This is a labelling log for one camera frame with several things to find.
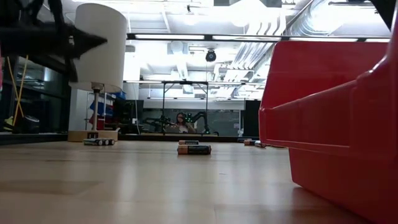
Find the lamp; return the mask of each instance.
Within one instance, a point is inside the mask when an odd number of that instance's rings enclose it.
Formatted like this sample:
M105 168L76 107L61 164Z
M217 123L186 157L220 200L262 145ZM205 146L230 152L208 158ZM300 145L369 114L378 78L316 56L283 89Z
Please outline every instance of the lamp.
M93 131L96 131L99 93L119 92L123 87L127 20L108 6L86 3L77 7L75 26L108 40L76 60L78 83L69 83L72 88L94 91Z

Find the person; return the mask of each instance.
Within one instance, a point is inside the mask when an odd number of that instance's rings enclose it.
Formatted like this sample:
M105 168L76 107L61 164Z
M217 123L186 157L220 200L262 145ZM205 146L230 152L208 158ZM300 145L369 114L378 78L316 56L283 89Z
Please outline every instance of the person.
M192 126L192 123L185 122L185 114L183 112L177 114L175 125L178 127L180 133L196 133L196 129Z

